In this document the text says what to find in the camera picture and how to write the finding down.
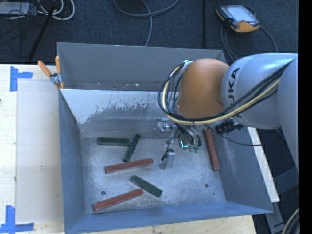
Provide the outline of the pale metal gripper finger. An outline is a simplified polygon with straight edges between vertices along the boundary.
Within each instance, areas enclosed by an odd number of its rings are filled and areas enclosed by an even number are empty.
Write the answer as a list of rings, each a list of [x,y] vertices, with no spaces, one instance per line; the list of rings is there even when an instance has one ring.
[[[167,118],[157,119],[154,130],[160,132],[168,132],[171,130],[171,123]]]
[[[173,150],[166,151],[164,156],[161,158],[161,163],[159,164],[160,169],[164,170],[172,168],[175,156],[176,153]]]

